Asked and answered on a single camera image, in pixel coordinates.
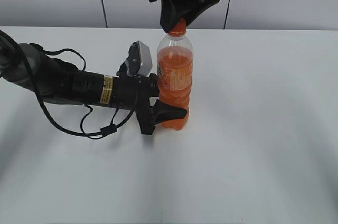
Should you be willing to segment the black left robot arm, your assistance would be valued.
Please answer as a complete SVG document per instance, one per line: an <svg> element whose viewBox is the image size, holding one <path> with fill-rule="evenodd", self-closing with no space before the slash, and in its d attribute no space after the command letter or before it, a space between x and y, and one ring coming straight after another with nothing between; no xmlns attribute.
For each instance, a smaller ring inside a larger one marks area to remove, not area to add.
<svg viewBox="0 0 338 224"><path fill-rule="evenodd" d="M157 124L184 118L187 109L151 98L159 97L157 75L151 73L149 47L134 42L116 76L107 76L58 59L58 51L47 51L35 43L16 43L1 33L1 77L35 93L47 119L54 119L46 104L83 105L127 110L135 115L144 135L151 135Z"/></svg>

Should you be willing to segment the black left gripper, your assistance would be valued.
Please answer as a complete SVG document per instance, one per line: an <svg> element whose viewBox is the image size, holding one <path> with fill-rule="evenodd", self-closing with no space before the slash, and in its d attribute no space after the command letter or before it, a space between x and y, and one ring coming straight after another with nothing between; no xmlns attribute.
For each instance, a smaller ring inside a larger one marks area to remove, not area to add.
<svg viewBox="0 0 338 224"><path fill-rule="evenodd" d="M143 135L151 135L155 125L183 119L187 115L187 109L171 106L160 100L156 100L152 107L150 99L158 95L156 74L150 73L148 77L141 75L130 77L119 73L116 81L116 103L118 108L128 110L129 113L117 124L117 128L124 126L135 114L140 132Z"/></svg>

